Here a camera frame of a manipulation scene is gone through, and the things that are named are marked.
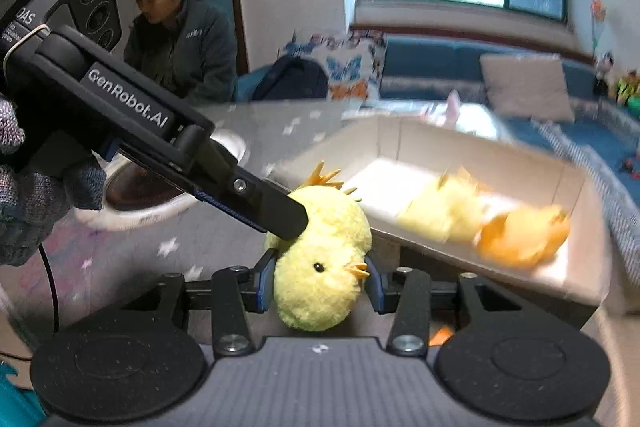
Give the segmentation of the gloved left hand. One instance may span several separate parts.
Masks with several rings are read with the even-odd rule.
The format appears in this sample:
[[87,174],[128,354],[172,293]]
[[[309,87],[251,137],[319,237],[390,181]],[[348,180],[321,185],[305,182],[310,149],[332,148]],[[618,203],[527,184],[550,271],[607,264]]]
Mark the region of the gloved left hand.
[[24,265],[71,209],[100,210],[104,183],[105,172],[93,154],[74,160],[61,176],[18,172],[2,160],[2,265]]

